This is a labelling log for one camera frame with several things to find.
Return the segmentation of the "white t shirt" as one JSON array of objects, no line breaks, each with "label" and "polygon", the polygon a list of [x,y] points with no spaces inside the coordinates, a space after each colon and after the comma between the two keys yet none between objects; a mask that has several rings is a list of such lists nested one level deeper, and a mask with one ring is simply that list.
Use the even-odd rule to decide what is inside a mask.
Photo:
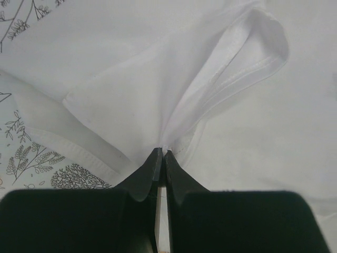
[{"label": "white t shirt", "polygon": [[24,137],[110,184],[152,149],[302,195],[336,251],[336,1],[1,1]]}]

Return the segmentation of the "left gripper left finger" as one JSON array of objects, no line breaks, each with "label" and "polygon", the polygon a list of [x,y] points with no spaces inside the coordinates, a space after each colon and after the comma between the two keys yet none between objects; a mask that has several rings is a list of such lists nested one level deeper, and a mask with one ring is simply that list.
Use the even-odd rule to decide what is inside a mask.
[{"label": "left gripper left finger", "polygon": [[1,200],[1,252],[157,252],[161,149],[109,189],[15,190]]}]

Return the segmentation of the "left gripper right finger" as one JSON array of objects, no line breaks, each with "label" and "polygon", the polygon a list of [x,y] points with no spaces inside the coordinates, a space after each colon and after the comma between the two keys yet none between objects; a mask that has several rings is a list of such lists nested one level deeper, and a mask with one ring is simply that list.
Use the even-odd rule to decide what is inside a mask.
[{"label": "left gripper right finger", "polygon": [[171,252],[329,252],[311,208],[289,191],[209,191],[164,157]]}]

